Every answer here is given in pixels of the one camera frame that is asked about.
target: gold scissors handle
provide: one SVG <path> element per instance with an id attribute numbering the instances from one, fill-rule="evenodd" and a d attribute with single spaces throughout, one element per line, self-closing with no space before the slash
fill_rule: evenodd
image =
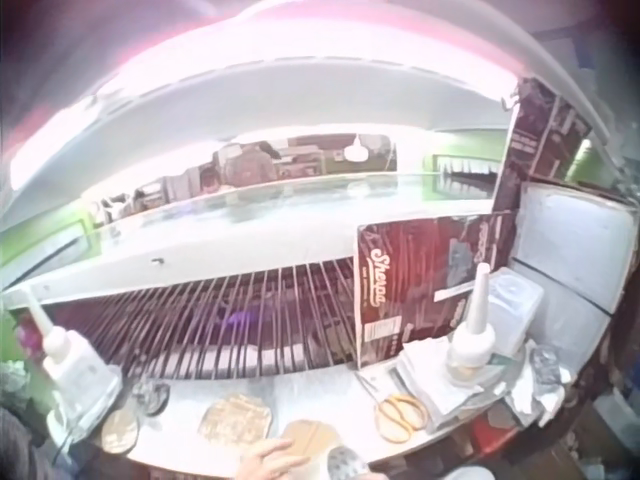
<path id="1" fill-rule="evenodd" d="M 391 443 L 405 443 L 414 432 L 426 427 L 429 413 L 417 398 L 394 394 L 376 406 L 375 419 L 382 438 Z"/>

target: white squeeze bottle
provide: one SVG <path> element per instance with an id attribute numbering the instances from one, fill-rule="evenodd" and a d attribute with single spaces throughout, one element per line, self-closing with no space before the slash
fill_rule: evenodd
<path id="1" fill-rule="evenodd" d="M 33 319 L 42 332 L 46 357 L 43 368 L 55 384 L 69 419 L 79 420 L 105 396 L 118 376 L 109 369 L 86 338 L 54 326 L 31 290 L 24 289 Z"/>
<path id="2" fill-rule="evenodd" d="M 467 316 L 453 332 L 448 367 L 449 372 L 459 379 L 471 380 L 489 363 L 493 354 L 496 334 L 487 322 L 490 272 L 489 264 L 478 265 Z"/>

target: scissors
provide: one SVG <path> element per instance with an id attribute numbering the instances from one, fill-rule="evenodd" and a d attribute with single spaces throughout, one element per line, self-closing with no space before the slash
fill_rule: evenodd
<path id="1" fill-rule="evenodd" d="M 398 444 L 406 443 L 413 436 L 413 432 L 427 426 L 429 412 L 416 397 L 403 393 L 384 396 L 369 379 L 359 373 L 356 373 L 356 376 L 376 402 L 374 413 L 376 429 L 386 441 Z M 402 433 L 400 435 L 394 434 L 393 432 L 396 431 Z"/>

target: clear plastic bag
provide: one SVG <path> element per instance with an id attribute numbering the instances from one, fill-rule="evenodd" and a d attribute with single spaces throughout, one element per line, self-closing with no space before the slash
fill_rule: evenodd
<path id="1" fill-rule="evenodd" d="M 30 378 L 24 362 L 1 362 L 0 404 L 13 410 L 25 410 L 29 401 Z"/>

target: bottle nozzle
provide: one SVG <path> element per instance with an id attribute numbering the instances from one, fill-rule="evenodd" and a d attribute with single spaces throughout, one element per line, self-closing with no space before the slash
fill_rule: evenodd
<path id="1" fill-rule="evenodd" d="M 42 308 L 42 305 L 38 303 L 38 300 L 31 291 L 31 287 L 25 286 L 22 288 L 22 291 L 27 300 L 27 306 L 29 307 L 29 311 L 31 312 L 31 316 L 33 317 L 33 320 L 38 327 L 38 330 L 40 330 L 40 333 L 43 337 L 46 337 L 53 328 L 53 322 L 49 318 L 49 315 L 47 315 L 47 312 L 45 312 Z"/>
<path id="2" fill-rule="evenodd" d="M 465 319 L 469 333 L 480 334 L 487 328 L 490 272 L 491 266 L 488 263 L 478 264 L 471 304 Z"/>

